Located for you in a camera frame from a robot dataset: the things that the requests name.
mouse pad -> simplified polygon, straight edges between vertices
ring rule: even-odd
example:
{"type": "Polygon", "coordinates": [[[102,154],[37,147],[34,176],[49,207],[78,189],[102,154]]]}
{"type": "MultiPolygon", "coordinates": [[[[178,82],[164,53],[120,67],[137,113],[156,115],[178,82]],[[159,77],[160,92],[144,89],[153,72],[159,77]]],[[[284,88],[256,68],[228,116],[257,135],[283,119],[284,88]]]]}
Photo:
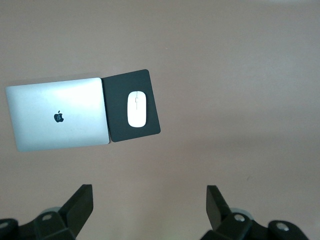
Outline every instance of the mouse pad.
{"type": "Polygon", "coordinates": [[[149,71],[139,70],[102,78],[110,137],[119,142],[159,134],[160,124],[149,71]],[[146,98],[146,122],[142,127],[128,123],[128,96],[141,91],[146,98]]]}

silver laptop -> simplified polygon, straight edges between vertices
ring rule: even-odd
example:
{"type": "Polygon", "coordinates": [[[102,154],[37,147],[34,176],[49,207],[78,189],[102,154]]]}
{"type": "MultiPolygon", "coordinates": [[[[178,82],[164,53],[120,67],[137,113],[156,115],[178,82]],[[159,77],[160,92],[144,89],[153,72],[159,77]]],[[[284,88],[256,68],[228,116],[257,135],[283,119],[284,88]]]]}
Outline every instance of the silver laptop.
{"type": "Polygon", "coordinates": [[[6,96],[20,152],[109,143],[100,78],[8,86],[6,96]]]}

laptop lid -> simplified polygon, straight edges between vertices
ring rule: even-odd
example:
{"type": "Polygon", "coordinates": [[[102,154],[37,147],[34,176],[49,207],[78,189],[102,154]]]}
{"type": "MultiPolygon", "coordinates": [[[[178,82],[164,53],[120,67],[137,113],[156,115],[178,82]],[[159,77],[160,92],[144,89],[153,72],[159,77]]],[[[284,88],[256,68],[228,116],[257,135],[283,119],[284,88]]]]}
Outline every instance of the laptop lid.
{"type": "Polygon", "coordinates": [[[109,143],[100,78],[8,86],[6,96],[20,152],[109,143]]]}

mouse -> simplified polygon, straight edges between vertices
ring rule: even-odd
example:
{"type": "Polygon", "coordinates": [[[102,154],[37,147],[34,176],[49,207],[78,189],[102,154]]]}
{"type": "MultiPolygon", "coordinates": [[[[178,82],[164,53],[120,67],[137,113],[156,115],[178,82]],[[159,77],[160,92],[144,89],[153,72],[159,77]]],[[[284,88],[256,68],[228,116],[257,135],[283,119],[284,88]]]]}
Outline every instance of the mouse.
{"type": "Polygon", "coordinates": [[[147,98],[142,91],[132,91],[127,104],[128,123],[133,128],[141,128],[147,120],[147,98]]]}

